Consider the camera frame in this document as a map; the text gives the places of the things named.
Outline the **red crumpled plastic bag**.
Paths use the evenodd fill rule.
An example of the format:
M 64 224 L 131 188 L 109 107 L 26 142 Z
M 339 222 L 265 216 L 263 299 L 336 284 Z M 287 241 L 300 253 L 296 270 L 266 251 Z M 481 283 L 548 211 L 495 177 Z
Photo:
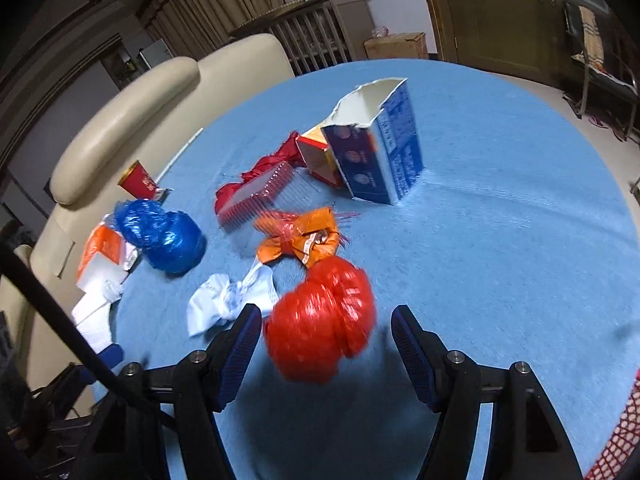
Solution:
M 292 131 L 277 151 L 270 155 L 262 156 L 250 170 L 242 172 L 240 182 L 230 182 L 218 188 L 215 194 L 215 214 L 220 213 L 221 209 L 226 206 L 226 203 L 232 199 L 233 195 L 239 191 L 242 185 L 255 180 L 269 170 L 273 170 L 280 165 L 281 162 L 286 162 L 288 166 L 292 168 L 305 166 L 303 157 L 296 144 L 299 137 L 300 134 L 298 131 Z

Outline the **metal frame chair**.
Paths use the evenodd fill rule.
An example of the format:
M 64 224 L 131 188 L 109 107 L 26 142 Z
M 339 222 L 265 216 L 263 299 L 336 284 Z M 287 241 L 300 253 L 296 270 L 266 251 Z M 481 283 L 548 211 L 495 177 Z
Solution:
M 564 1 L 563 14 L 567 36 L 572 40 L 572 61 L 582 68 L 582 93 L 578 100 L 568 94 L 563 99 L 577 118 L 586 114 L 589 90 L 598 87 L 630 104 L 626 122 L 613 128 L 616 138 L 627 141 L 634 133 L 639 108 L 639 85 L 636 74 L 620 52 L 620 34 L 601 13 L 588 6 Z

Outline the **red mesh trash basket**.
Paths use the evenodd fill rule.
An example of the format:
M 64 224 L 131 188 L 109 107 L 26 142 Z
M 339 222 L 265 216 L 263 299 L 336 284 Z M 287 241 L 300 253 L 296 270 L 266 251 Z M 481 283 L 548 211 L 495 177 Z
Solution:
M 585 475 L 586 479 L 615 479 L 625 467 L 634 469 L 632 453 L 639 447 L 639 375 L 608 442 Z

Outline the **orange snack wrapper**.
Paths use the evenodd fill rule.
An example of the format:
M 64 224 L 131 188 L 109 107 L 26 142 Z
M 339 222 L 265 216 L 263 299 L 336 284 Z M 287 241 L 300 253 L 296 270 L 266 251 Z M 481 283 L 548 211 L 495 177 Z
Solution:
M 336 254 L 348 242 L 340 227 L 356 212 L 335 212 L 326 206 L 297 212 L 273 210 L 258 214 L 254 228 L 265 235 L 256 248 L 261 263 L 295 257 L 306 269 Z

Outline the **wooden slatted cabinet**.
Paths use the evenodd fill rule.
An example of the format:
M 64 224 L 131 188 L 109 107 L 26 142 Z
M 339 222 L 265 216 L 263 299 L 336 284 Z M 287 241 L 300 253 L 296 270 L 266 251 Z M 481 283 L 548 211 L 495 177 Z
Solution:
M 275 36 L 296 76 L 365 61 L 374 21 L 368 0 L 295 0 L 233 29 L 230 37 Z

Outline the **light blue tissue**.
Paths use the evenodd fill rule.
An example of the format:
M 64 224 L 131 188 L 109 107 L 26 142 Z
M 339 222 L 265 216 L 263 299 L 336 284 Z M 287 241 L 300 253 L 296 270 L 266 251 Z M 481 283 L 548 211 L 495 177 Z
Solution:
M 279 299 L 270 266 L 255 259 L 241 281 L 232 282 L 228 274 L 217 273 L 201 284 L 186 307 L 186 329 L 190 337 L 195 337 L 213 327 L 226 326 L 247 304 L 254 304 L 266 318 Z

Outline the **clear plastic container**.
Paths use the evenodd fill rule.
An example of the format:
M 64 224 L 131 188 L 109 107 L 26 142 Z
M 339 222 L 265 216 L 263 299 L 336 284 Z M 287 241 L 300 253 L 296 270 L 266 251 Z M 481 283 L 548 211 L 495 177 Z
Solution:
M 219 224 L 234 230 L 273 211 L 303 212 L 318 206 L 320 190 L 298 169 L 281 162 L 273 170 L 240 187 L 217 214 Z

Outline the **blue white torn carton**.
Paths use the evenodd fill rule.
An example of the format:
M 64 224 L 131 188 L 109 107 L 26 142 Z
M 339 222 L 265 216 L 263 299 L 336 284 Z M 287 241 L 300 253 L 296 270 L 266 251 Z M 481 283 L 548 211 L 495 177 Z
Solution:
M 337 102 L 321 131 L 357 200 L 395 205 L 424 169 L 406 78 L 362 84 Z

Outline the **orange white small box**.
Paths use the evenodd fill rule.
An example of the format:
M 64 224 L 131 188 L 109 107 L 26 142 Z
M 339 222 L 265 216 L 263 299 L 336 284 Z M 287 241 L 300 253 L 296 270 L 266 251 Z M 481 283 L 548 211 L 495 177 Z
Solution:
M 307 171 L 317 180 L 341 188 L 344 185 L 335 157 L 321 126 L 315 125 L 295 140 Z

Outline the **blue plastic bag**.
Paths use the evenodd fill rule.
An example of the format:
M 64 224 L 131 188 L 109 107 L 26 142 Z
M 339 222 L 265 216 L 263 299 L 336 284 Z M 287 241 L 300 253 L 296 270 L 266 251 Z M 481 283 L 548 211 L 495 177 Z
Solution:
M 195 221 L 184 211 L 165 210 L 155 200 L 118 203 L 114 223 L 152 268 L 169 275 L 186 274 L 206 251 L 206 237 Z

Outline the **orange white tissue pack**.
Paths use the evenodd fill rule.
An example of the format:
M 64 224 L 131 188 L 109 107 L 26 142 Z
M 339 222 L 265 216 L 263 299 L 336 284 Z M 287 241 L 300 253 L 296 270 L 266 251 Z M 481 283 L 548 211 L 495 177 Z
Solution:
M 76 285 L 86 294 L 114 301 L 140 257 L 140 250 L 119 232 L 114 214 L 106 214 L 85 242 L 77 269 Z

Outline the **red plastic bag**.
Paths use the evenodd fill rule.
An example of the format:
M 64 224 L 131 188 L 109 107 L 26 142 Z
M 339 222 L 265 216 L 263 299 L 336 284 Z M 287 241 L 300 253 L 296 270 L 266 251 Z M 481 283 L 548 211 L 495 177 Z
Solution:
M 265 320 L 264 338 L 285 379 L 325 384 L 337 374 L 341 359 L 367 347 L 375 325 L 367 273 L 332 256 L 312 266 L 277 302 Z
M 233 195 L 239 191 L 242 185 L 255 180 L 269 170 L 273 170 L 280 165 L 281 162 L 286 162 L 288 166 L 292 168 L 305 166 L 303 157 L 296 144 L 299 137 L 300 134 L 298 131 L 292 131 L 277 151 L 270 155 L 262 156 L 250 170 L 242 172 L 240 182 L 230 182 L 218 188 L 215 194 L 215 214 L 220 213 L 221 209 L 226 206 L 226 203 L 232 199 Z

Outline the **red paper cup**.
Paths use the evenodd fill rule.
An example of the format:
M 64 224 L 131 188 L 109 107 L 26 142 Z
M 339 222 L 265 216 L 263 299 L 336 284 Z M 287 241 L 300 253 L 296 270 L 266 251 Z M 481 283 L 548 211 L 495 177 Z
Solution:
M 142 200 L 154 200 L 158 190 L 158 185 L 138 160 L 122 174 L 118 185 L 134 198 Z

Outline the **white loose tissues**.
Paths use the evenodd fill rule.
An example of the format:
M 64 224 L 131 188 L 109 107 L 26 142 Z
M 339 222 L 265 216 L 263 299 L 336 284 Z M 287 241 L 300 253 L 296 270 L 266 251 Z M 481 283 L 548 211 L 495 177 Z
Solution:
M 110 312 L 112 304 L 122 298 L 124 286 L 106 281 L 91 285 L 72 310 L 78 332 L 96 353 L 112 342 Z

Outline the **cardboard box on floor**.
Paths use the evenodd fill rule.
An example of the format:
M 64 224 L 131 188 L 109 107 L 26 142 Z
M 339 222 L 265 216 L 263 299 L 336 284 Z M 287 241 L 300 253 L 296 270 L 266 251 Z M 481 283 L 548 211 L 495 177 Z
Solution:
M 404 32 L 368 39 L 364 44 L 369 60 L 383 58 L 428 59 L 428 51 L 423 32 Z

